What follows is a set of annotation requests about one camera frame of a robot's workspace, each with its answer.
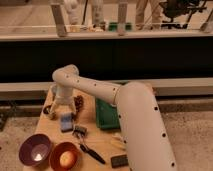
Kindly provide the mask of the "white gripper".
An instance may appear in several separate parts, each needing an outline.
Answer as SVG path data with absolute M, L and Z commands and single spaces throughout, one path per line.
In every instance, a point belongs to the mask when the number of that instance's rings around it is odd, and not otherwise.
M 69 106 L 72 118 L 76 120 L 77 111 L 74 104 L 72 88 L 66 88 L 66 87 L 57 88 L 55 100 L 52 103 L 50 111 L 49 111 L 49 119 L 55 119 L 56 110 L 59 108 L 59 105 Z

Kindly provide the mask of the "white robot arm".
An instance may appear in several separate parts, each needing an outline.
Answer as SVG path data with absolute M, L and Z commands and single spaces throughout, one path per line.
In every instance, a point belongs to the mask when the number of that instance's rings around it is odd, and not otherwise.
M 178 171 L 155 95 L 147 84 L 81 77 L 75 65 L 55 70 L 52 79 L 57 85 L 54 105 L 71 99 L 73 89 L 78 89 L 117 107 L 131 171 Z

